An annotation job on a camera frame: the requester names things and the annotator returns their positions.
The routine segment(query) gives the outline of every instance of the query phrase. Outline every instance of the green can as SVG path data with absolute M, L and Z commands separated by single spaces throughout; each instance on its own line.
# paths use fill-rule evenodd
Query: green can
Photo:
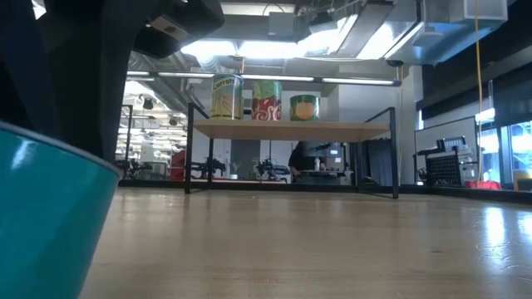
M 291 97 L 290 120 L 319 121 L 319 98 L 311 95 Z
M 244 109 L 242 87 L 244 79 L 236 75 L 213 77 L 213 99 L 210 118 L 215 120 L 242 120 Z

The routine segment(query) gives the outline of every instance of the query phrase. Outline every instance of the large can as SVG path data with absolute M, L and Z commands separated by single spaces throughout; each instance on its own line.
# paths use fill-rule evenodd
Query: large can
M 318 121 L 319 98 L 311 95 L 291 97 L 290 120 Z
M 210 118 L 218 120 L 242 120 L 242 87 L 244 79 L 236 75 L 213 77 L 213 100 Z
M 253 120 L 281 120 L 281 94 L 279 81 L 256 81 L 253 84 Z

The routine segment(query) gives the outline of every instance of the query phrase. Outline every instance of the ceiling light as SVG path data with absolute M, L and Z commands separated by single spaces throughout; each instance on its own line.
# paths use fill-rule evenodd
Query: ceiling light
M 142 135 L 136 135 L 135 136 L 137 139 L 139 139 L 140 137 L 144 138 Z M 166 140 L 173 140 L 173 139 L 177 139 L 177 140 L 184 140 L 186 139 L 186 135 L 185 135 L 185 132 L 183 132 L 182 135 L 154 135 L 153 136 L 154 138 L 164 138 Z M 119 139 L 127 139 L 127 134 L 126 133 L 119 133 L 118 134 L 118 138 Z
M 151 77 L 127 77 L 128 81 L 155 81 L 155 78 Z
M 391 80 L 374 80 L 374 79 L 348 79 L 348 78 L 323 78 L 323 83 L 336 84 L 355 84 L 355 85 L 375 85 L 375 86 L 393 86 L 395 81 Z
M 209 73 L 192 73 L 192 72 L 159 72 L 159 76 L 173 76 L 178 78 L 200 78 L 200 79 L 210 79 L 214 74 Z
M 198 58 L 236 55 L 236 46 L 231 41 L 197 41 L 181 48 L 184 54 Z
M 170 117 L 170 120 L 168 120 L 168 123 L 170 125 L 177 125 L 177 120 L 178 120 L 177 117 L 172 116 L 172 117 Z
M 283 4 L 283 3 L 268 5 L 267 3 L 222 2 L 221 5 L 222 5 L 222 10 L 224 11 L 224 15 L 247 15 L 247 16 L 268 16 L 270 12 L 286 12 L 286 13 L 293 14 L 293 11 L 295 8 L 295 5 L 293 4 Z
M 149 76 L 150 73 L 147 71 L 128 71 L 128 76 Z
M 410 32 L 408 32 L 395 46 L 390 49 L 386 54 L 384 54 L 384 58 L 388 59 L 393 54 L 395 54 L 399 49 L 401 49 L 403 46 L 406 45 L 407 42 L 409 42 L 422 28 L 425 26 L 424 22 L 419 22 Z
M 312 82 L 313 77 L 305 76 L 270 76 L 270 75 L 241 75 L 244 79 L 248 80 L 273 80 L 273 81 L 299 81 L 299 82 Z
M 33 13 L 35 14 L 36 20 L 47 12 L 47 10 L 41 5 L 39 5 L 38 3 L 36 3 L 35 0 L 32 0 L 32 4 L 33 4 Z
M 289 59 L 298 55 L 295 42 L 244 42 L 239 55 L 257 59 Z
M 121 115 L 120 117 L 123 119 L 130 118 L 128 115 Z M 155 117 L 151 115 L 133 115 L 131 118 L 134 120 L 154 120 L 155 119 Z
M 131 133 L 149 133 L 149 132 L 155 132 L 155 133 L 184 133 L 182 129 L 138 129 L 134 128 L 131 129 Z M 127 128 L 118 128 L 118 133 L 120 134 L 127 134 Z
M 358 16 L 351 31 L 347 34 L 340 49 L 337 51 L 338 54 L 358 56 L 382 26 L 394 7 L 392 2 L 368 2 L 360 13 L 360 16 Z
M 133 96 L 143 95 L 155 98 L 155 93 L 153 90 L 146 88 L 137 81 L 127 81 L 126 85 L 124 86 L 124 94 Z
M 153 109 L 153 99 L 151 98 L 145 98 L 144 104 L 142 104 L 142 108 L 146 110 L 152 110 Z

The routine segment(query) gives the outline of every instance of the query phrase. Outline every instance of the black metal table frame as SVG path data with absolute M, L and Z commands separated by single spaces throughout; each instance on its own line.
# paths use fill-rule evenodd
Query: black metal table frame
M 192 143 L 194 138 L 194 118 L 195 118 L 195 110 L 197 110 L 205 119 L 208 119 L 209 116 L 195 103 L 189 103 L 189 110 L 188 110 L 188 125 L 187 125 L 187 136 L 186 136 L 186 158 L 185 158 L 185 193 L 190 194 L 190 191 L 192 189 Z M 397 172 L 398 165 L 397 165 L 397 124 L 396 124 L 396 109 L 394 107 L 386 108 L 385 110 L 377 113 L 375 116 L 370 118 L 369 120 L 366 120 L 365 123 L 369 123 L 378 117 L 385 115 L 386 113 L 390 114 L 390 137 L 392 140 L 392 197 L 394 199 L 399 198 L 399 174 Z M 362 192 L 364 191 L 364 186 L 362 184 L 362 142 L 359 142 L 358 144 L 351 144 L 351 148 L 354 148 L 354 145 L 357 145 L 358 147 L 358 153 L 356 155 L 351 154 L 352 160 L 356 161 L 357 166 L 357 191 Z M 208 168 L 208 176 L 207 176 L 207 184 L 204 185 L 207 189 L 210 189 L 213 184 L 213 151 L 214 151 L 214 139 L 209 138 L 209 158 L 207 165 Z M 244 184 L 245 186 L 240 186 L 238 183 L 231 183 L 231 186 L 224 186 L 225 189 L 249 189 L 249 184 Z M 272 189 L 273 191 L 285 191 L 287 189 L 287 186 L 279 186 L 276 184 L 265 184 L 265 186 L 268 185 L 268 188 Z M 338 186 L 327 186 L 326 189 L 331 189 L 331 191 L 337 191 Z M 304 190 L 304 188 L 301 188 L 301 186 L 298 186 L 298 188 L 293 188 L 294 191 Z M 366 189 L 368 193 L 371 193 L 372 189 Z

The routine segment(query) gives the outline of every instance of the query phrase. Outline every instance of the yellow cable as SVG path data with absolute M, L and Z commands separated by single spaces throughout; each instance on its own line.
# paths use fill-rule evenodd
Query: yellow cable
M 480 38 L 479 38 L 479 0 L 475 0 L 475 36 L 476 36 L 476 76 L 479 85 L 479 114 L 482 113 L 482 75 L 480 73 Z M 482 179 L 482 121 L 479 121 L 479 177 L 477 184 Z

